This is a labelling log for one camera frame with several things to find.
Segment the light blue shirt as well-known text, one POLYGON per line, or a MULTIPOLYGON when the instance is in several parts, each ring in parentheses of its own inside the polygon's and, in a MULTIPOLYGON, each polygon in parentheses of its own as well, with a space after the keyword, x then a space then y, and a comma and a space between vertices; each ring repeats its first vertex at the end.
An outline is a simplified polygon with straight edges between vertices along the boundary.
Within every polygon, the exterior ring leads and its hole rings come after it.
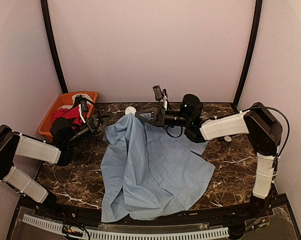
POLYGON ((108 143, 100 165, 104 223, 187 211, 204 195, 215 170, 201 157, 206 144, 174 139, 133 114, 108 126, 103 139, 108 143))

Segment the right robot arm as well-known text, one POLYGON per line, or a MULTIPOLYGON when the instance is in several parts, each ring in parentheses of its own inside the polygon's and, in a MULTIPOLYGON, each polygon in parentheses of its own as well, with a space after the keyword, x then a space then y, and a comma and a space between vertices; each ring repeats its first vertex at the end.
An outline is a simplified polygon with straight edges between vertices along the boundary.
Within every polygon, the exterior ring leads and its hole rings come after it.
POLYGON ((223 117, 201 119, 203 103, 193 94, 186 94, 179 110, 168 105, 138 111, 135 116, 154 127, 183 127, 185 136, 194 143, 246 134, 257 156, 256 177, 252 194, 254 198, 246 205, 245 212, 256 217, 265 209, 265 199, 271 190, 277 162, 283 127, 271 113, 271 108, 260 102, 249 109, 223 117))

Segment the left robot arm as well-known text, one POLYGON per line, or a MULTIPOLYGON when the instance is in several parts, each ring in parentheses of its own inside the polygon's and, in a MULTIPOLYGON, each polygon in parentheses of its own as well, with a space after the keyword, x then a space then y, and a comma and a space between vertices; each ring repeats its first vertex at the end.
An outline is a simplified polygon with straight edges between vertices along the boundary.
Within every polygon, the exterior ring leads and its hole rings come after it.
POLYGON ((15 160, 20 158, 65 167, 74 158, 74 147, 102 132, 113 117, 111 112, 102 113, 95 102, 82 96, 74 102, 72 111, 73 116, 54 117, 49 129, 52 141, 23 134, 5 124, 0 126, 0 181, 41 204, 42 211, 50 218, 61 214, 57 197, 20 169, 15 160))

